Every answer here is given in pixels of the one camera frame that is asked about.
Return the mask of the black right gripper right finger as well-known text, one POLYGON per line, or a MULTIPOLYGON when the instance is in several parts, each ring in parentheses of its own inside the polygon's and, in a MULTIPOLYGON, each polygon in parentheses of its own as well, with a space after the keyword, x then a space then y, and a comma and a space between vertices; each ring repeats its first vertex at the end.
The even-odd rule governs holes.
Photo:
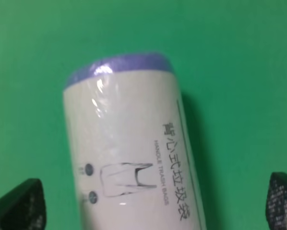
POLYGON ((271 174, 265 216, 271 230, 287 230, 287 173, 271 174))

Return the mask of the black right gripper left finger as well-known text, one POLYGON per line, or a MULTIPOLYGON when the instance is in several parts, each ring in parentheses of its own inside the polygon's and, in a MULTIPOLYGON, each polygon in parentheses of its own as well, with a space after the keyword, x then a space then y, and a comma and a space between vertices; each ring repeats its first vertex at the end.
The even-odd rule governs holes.
POLYGON ((44 230, 46 224, 40 179, 27 179, 0 198, 0 230, 44 230))

